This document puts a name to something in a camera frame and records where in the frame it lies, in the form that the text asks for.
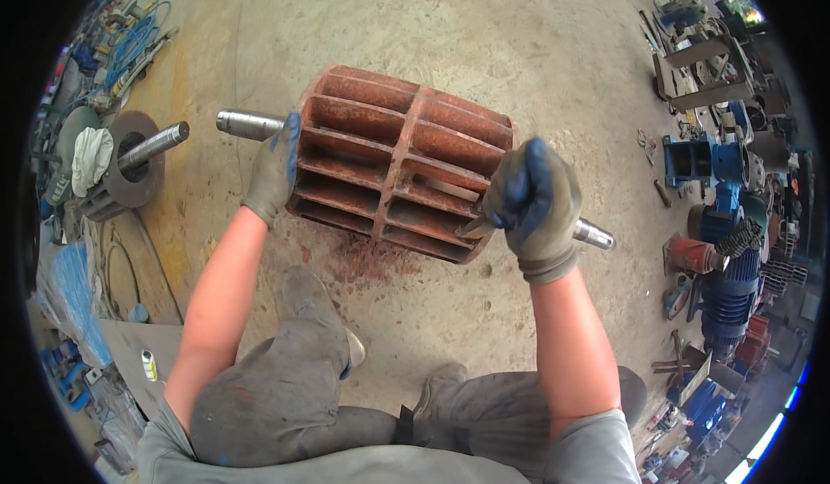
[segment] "blue-dipped glove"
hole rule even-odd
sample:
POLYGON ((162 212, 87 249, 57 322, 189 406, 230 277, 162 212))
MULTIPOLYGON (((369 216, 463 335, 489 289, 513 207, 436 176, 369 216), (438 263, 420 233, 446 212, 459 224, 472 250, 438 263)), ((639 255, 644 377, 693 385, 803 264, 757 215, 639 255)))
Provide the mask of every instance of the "blue-dipped glove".
POLYGON ((493 226, 504 229, 525 281, 555 281, 576 266, 573 236, 582 193, 574 170, 541 138, 504 153, 484 210, 493 226))
POLYGON ((282 131, 265 140, 254 158, 251 183, 242 204, 262 218, 268 230, 294 190, 299 141, 300 114, 293 111, 282 131))

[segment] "steel bar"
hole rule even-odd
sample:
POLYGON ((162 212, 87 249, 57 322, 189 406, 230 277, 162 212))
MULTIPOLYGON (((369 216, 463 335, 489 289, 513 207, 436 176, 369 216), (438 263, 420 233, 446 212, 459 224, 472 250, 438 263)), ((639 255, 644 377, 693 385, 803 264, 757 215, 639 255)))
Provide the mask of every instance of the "steel bar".
POLYGON ((216 127, 234 137, 263 142, 280 132, 285 117, 248 110, 221 110, 216 115, 216 127))
POLYGON ((576 220, 574 239, 594 245, 602 250, 608 250, 614 246, 614 236, 608 230, 600 229, 585 218, 576 220))
POLYGON ((121 172, 125 172, 133 167, 138 167, 150 158, 176 147, 187 140, 188 137, 190 137, 190 125, 185 121, 165 127, 119 157, 118 168, 121 172))

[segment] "gray shirt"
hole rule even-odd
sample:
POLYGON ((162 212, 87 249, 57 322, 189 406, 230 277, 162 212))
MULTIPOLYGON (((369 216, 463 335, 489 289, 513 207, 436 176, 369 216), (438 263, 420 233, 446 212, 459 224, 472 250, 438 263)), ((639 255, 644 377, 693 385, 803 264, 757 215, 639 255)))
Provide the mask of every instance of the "gray shirt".
MULTIPOLYGON (((179 420, 162 400, 139 443, 143 484, 227 482, 300 484, 527 484, 518 471, 490 459, 406 445, 372 446, 263 468, 223 468, 197 462, 179 420)), ((623 412, 583 417, 556 437, 545 482, 639 483, 634 448, 623 412)))

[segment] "gray pants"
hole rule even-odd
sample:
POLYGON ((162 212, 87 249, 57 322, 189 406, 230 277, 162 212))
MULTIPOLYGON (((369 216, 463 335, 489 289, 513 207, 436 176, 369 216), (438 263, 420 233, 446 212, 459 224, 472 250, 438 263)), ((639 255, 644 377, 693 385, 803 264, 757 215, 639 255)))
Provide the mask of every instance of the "gray pants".
MULTIPOLYGON (((283 321, 277 335, 216 376, 190 421, 201 462, 254 468, 393 442, 398 419, 371 408, 339 407, 348 364, 343 324, 314 306, 283 321)), ((648 392, 620 367, 622 410, 637 422, 648 392)), ((549 415, 535 372, 497 373, 447 383, 415 421, 412 444, 490 458, 540 481, 549 415)))

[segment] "blue hose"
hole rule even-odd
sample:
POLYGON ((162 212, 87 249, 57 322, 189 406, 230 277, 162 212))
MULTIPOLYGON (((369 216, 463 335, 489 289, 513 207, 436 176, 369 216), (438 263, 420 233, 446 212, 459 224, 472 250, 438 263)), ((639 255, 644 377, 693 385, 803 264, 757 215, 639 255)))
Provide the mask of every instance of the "blue hose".
POLYGON ((114 86, 119 78, 127 73, 130 69, 130 65, 144 52, 146 48, 153 43, 159 35, 159 30, 161 29, 161 26, 164 25, 164 22, 167 21, 171 9, 171 2, 159 2, 159 0, 156 0, 155 5, 147 11, 147 14, 145 14, 139 22, 132 27, 125 27, 116 31, 113 34, 113 38, 120 33, 127 33, 128 35, 121 38, 118 43, 110 46, 110 53, 112 55, 109 60, 109 64, 107 65, 107 74, 104 85, 69 103, 61 110, 61 113, 66 113, 74 105, 78 104, 78 102, 84 101, 86 98, 95 95, 101 90, 109 89, 114 86), (164 14, 164 19, 162 19, 161 23, 156 24, 156 11, 161 5, 164 4, 167 4, 167 13, 164 14))

